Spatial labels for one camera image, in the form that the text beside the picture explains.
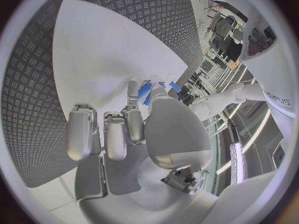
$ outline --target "diamond plate pattern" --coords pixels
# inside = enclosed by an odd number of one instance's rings
[[[189,66],[184,79],[200,64],[190,0],[84,1],[116,11],[158,37]],[[2,88],[6,143],[28,187],[40,186],[77,166],[66,153],[66,120],[52,69],[53,31],[61,3],[48,0],[26,26],[12,52]]]

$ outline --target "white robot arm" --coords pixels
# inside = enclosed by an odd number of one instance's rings
[[[222,93],[196,99],[190,108],[201,121],[204,121],[222,112],[229,104],[240,104],[246,100],[265,101],[263,90],[258,83],[250,85],[234,83]]]

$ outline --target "gray textured surface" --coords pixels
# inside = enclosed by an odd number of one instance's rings
[[[182,86],[201,57],[190,0],[85,0],[128,17],[170,47],[188,66]],[[77,166],[66,153],[66,120],[52,69],[52,38],[62,0],[48,0],[12,52],[2,88],[2,122],[8,149],[28,187]]]

